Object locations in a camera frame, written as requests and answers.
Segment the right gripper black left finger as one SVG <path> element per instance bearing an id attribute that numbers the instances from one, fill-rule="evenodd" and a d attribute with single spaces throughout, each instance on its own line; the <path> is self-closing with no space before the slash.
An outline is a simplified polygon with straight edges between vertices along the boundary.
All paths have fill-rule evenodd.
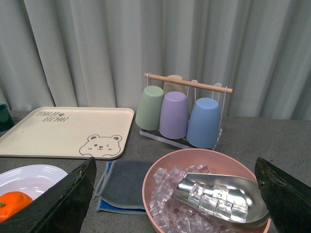
<path id="1" fill-rule="evenodd" d="M 2 233 L 78 233 L 97 173 L 91 157 L 31 204 L 0 224 Z"/>

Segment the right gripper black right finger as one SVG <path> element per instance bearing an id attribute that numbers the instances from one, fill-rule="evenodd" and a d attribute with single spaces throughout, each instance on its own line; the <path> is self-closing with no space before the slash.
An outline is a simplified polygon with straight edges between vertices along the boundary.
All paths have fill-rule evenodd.
<path id="1" fill-rule="evenodd" d="M 254 172 L 276 230 L 309 233 L 311 188 L 261 157 L 257 158 Z"/>

